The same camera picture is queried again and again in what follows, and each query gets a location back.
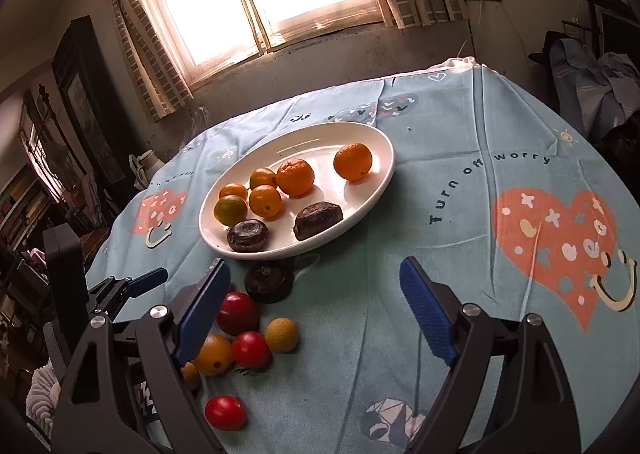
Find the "yellow fruit behind oranges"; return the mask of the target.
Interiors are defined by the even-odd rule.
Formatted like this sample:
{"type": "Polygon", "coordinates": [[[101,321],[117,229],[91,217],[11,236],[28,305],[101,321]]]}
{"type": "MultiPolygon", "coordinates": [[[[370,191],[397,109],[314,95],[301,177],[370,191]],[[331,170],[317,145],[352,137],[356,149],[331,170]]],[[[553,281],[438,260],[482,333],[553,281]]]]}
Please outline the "yellow fruit behind oranges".
{"type": "Polygon", "coordinates": [[[272,352],[288,353],[293,351],[299,341],[297,325],[292,319],[278,317],[266,327],[265,341],[272,352]]]}

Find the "pile of grey clothes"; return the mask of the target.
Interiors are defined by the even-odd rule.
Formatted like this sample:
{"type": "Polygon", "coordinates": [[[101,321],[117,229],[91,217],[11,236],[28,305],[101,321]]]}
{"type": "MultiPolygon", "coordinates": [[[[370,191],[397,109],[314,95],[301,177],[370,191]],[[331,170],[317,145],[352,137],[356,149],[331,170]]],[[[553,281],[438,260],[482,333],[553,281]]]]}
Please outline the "pile of grey clothes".
{"type": "Polygon", "coordinates": [[[639,69],[628,55],[597,57],[578,40],[549,31],[542,51],[529,58],[547,71],[559,115],[588,140],[602,140],[638,114],[639,69]]]}

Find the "smooth orange with stem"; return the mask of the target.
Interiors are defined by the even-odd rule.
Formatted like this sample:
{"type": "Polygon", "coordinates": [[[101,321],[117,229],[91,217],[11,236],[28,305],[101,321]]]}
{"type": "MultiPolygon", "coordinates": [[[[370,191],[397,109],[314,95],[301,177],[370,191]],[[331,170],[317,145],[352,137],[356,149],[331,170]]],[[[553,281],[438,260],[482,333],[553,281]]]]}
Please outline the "smooth orange with stem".
{"type": "Polygon", "coordinates": [[[349,182],[358,182],[371,170],[372,154],[363,143],[350,143],[341,147],[333,159],[335,172],[349,182]]]}

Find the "dark framed picture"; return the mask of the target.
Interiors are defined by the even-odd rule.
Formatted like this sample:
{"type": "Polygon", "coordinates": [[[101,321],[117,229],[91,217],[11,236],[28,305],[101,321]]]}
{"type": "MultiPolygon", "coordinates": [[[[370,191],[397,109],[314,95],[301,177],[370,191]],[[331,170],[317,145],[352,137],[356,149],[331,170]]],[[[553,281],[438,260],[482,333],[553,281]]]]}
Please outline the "dark framed picture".
{"type": "Polygon", "coordinates": [[[52,70],[67,116],[96,175],[108,185],[128,179],[125,154],[115,147],[128,136],[111,75],[89,16],[73,19],[56,48],[52,70]]]}

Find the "white kettle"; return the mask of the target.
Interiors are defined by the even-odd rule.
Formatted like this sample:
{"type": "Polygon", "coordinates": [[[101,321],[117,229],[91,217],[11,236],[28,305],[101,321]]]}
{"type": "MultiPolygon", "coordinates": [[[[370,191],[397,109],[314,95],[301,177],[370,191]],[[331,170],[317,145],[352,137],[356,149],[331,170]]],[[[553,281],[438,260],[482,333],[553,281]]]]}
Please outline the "white kettle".
{"type": "Polygon", "coordinates": [[[163,168],[164,162],[150,149],[138,157],[130,155],[129,166],[134,174],[134,187],[143,191],[149,187],[155,173],[163,168]]]}

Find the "dark purple passion fruit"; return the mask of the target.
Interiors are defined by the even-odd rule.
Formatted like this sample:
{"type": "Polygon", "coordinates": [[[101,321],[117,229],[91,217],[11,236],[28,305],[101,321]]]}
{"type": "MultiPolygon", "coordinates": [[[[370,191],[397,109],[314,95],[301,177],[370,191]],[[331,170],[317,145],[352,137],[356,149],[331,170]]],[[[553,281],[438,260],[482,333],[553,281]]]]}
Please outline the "dark purple passion fruit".
{"type": "Polygon", "coordinates": [[[243,220],[231,226],[227,232],[230,248],[236,252],[258,252],[267,247],[269,229],[256,219],[243,220]]]}

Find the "small yellow-green fruit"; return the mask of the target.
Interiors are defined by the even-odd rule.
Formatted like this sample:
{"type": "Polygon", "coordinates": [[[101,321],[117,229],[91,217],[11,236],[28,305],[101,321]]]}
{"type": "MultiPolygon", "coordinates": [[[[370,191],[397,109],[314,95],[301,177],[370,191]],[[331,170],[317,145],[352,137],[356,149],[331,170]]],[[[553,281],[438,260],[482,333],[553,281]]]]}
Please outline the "small yellow-green fruit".
{"type": "Polygon", "coordinates": [[[184,386],[189,391],[194,391],[201,385],[201,374],[192,362],[186,362],[181,367],[181,376],[184,386]]]}

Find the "large dark red plum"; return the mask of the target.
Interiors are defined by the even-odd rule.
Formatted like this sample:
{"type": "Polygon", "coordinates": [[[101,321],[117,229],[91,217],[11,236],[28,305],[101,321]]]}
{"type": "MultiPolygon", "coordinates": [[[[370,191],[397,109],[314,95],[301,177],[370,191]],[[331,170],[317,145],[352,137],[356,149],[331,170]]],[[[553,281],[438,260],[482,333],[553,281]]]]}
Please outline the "large dark red plum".
{"type": "Polygon", "coordinates": [[[224,297],[216,317],[218,328],[230,336],[259,329],[259,313],[246,293],[232,291],[224,297]]]}

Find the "yellow-orange round fruit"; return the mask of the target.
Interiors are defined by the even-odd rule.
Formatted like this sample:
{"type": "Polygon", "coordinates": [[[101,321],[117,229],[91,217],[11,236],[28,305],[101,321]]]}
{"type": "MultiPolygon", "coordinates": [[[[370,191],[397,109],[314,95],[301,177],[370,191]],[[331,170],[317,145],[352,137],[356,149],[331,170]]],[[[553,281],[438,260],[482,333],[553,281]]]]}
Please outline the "yellow-orange round fruit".
{"type": "Polygon", "coordinates": [[[210,333],[198,355],[192,360],[196,370],[205,376],[223,375],[232,365],[231,342],[218,333],[210,333]]]}

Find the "small rough tangerine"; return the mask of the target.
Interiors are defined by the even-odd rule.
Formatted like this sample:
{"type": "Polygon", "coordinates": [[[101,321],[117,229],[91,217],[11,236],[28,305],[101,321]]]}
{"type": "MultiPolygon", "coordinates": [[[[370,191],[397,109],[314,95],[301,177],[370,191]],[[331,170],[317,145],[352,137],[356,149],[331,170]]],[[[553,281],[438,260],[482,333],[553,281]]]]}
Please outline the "small rough tangerine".
{"type": "Polygon", "coordinates": [[[218,197],[236,196],[247,201],[248,189],[241,183],[228,183],[220,188],[218,197]]]}

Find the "white striped sleeve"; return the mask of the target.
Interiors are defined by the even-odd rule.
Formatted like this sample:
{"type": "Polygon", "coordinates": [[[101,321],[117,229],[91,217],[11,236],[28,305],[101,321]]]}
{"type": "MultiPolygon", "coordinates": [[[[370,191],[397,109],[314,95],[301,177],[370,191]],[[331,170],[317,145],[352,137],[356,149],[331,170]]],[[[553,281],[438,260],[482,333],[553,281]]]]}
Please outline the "white striped sleeve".
{"type": "Polygon", "coordinates": [[[26,398],[26,416],[50,439],[61,385],[51,362],[39,367],[32,375],[26,398]]]}

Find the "large rough tangerine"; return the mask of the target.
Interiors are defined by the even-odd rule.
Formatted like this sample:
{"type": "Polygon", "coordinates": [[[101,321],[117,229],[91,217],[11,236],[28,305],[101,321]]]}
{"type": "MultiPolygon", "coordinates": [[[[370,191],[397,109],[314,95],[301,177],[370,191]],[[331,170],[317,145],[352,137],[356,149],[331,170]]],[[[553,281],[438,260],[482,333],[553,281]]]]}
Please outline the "large rough tangerine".
{"type": "Polygon", "coordinates": [[[314,186],[314,169],[304,159],[288,159],[278,168],[277,182],[286,195],[303,197],[314,186]]]}

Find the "green-orange small fruit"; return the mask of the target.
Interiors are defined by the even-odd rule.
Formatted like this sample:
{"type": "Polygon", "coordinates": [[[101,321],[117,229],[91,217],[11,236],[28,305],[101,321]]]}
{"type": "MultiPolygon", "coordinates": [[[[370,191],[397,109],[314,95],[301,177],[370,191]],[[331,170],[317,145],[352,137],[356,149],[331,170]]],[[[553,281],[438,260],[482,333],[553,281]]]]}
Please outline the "green-orange small fruit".
{"type": "Polygon", "coordinates": [[[213,215],[224,226],[235,226],[247,217],[246,201],[237,195],[220,197],[215,203],[213,215]]]}

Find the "small orange kumquat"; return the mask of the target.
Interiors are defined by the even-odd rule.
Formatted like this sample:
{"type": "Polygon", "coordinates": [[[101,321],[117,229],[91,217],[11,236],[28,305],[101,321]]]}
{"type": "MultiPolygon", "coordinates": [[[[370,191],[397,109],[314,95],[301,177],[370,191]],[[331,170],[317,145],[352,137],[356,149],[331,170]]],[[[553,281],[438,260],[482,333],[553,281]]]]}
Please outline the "small orange kumquat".
{"type": "Polygon", "coordinates": [[[258,168],[250,174],[250,189],[259,186],[278,187],[277,174],[268,168],[258,168]]]}

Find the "white oval plate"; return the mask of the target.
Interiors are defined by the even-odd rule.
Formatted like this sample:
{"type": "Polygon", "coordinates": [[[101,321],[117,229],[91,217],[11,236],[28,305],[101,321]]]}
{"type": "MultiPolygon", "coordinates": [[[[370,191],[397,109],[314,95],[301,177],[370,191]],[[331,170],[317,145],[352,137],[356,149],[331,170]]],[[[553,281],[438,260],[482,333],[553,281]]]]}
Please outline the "white oval plate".
{"type": "Polygon", "coordinates": [[[275,260],[318,248],[344,234],[380,200],[395,149],[380,130],[355,122],[311,125],[250,151],[209,188],[198,229],[226,258],[275,260]],[[234,222],[257,221],[266,242],[231,247],[234,222]]]}

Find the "light blue printed tablecloth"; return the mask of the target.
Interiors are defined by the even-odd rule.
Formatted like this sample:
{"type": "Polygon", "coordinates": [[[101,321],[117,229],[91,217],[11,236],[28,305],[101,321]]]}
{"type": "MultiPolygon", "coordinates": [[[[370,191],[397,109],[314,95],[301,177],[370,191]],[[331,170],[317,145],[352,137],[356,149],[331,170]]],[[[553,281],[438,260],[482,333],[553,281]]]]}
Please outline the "light blue printed tablecloth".
{"type": "Polygon", "coordinates": [[[400,290],[415,257],[434,281],[495,317],[546,322],[567,372],[582,445],[602,434],[639,374],[639,208],[585,137],[533,95],[474,64],[451,64],[281,100],[186,143],[116,219],[87,275],[167,283],[122,318],[196,283],[213,261],[198,213],[236,160],[275,137],[350,120],[396,151],[390,186],[347,233],[294,265],[264,310],[300,329],[263,373],[205,380],[235,396],[247,427],[231,453],[399,453],[445,379],[400,290]]]}

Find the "red plum middle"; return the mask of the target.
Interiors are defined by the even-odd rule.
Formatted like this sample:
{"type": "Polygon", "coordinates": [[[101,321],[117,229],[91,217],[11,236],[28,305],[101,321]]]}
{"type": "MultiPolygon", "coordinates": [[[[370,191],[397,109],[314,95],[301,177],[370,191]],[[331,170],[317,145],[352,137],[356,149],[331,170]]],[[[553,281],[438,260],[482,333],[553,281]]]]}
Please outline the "red plum middle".
{"type": "Polygon", "coordinates": [[[233,361],[246,370],[263,370],[271,361],[271,351],[264,336],[244,331],[231,344],[233,361]]]}

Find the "red plum front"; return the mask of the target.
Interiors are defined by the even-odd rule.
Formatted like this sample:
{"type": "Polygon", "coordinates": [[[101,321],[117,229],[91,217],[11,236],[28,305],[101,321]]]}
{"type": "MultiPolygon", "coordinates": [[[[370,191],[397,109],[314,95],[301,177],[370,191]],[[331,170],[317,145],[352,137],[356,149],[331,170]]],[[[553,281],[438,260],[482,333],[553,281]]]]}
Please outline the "red plum front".
{"type": "Polygon", "coordinates": [[[232,396],[214,396],[205,405],[204,415],[209,425],[222,431],[242,429],[247,414],[239,400],[232,396]]]}

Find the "left checkered curtain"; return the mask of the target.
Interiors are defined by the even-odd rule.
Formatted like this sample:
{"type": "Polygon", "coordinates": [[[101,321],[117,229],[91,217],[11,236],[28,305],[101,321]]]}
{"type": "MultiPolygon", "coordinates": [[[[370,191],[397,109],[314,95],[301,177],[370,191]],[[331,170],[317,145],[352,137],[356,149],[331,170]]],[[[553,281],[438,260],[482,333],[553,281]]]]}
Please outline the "left checkered curtain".
{"type": "Polygon", "coordinates": [[[193,99],[141,0],[108,0],[122,57],[145,116],[156,123],[193,99]]]}

